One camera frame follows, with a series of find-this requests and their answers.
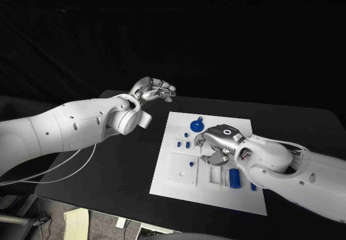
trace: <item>robotic hand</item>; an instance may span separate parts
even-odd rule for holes
[[[112,135],[126,135],[151,116],[141,110],[146,101],[171,102],[175,88],[144,77],[128,94],[72,101],[44,113],[0,122],[0,176],[21,162],[50,153],[74,151]]]
[[[325,218],[346,223],[346,161],[307,150],[301,145],[256,135],[243,137],[224,124],[213,126],[193,140],[207,142],[214,153],[200,156],[206,164],[234,161],[247,180]],[[291,167],[295,172],[286,174]]]

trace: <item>blue object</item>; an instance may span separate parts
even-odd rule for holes
[[[240,176],[236,168],[229,169],[229,187],[232,189],[240,188]]]
[[[256,185],[253,183],[250,183],[250,190],[256,191]]]
[[[203,121],[203,119],[201,119],[201,117],[198,117],[197,120],[190,123],[188,128],[194,133],[201,132],[204,129],[204,124],[201,123],[201,121]]]

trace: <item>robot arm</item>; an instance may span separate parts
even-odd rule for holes
[[[0,122],[0,176],[21,162],[50,153],[74,151],[109,136],[126,135],[151,116],[141,110],[146,101],[171,102],[175,88],[144,77],[128,94],[72,101],[41,114]]]
[[[245,138],[224,124],[195,136],[194,145],[201,147],[204,142],[216,151],[211,156],[200,156],[207,164],[220,166],[233,159],[259,188],[272,190],[325,218],[346,222],[344,160],[314,153],[294,143],[256,135]],[[285,174],[288,167],[295,170],[291,174]]]

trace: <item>black background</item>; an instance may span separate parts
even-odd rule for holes
[[[149,76],[178,96],[328,109],[344,126],[338,1],[84,2],[0,2],[0,95],[60,104]]]

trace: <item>floor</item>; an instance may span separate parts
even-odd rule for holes
[[[79,207],[67,205],[64,203],[37,198],[30,211],[40,213],[46,211],[47,216],[51,218],[50,223],[50,236],[48,236],[48,222],[44,223],[41,227],[41,237],[40,237],[40,228],[34,227],[30,234],[25,237],[25,240],[63,240],[64,233],[64,220],[63,213],[77,209]],[[115,216],[102,214],[99,212],[87,211],[89,214],[89,230],[87,230],[87,240],[135,240],[136,233],[139,230],[141,224],[131,221],[125,230],[123,238],[123,229],[116,228],[118,218]]]

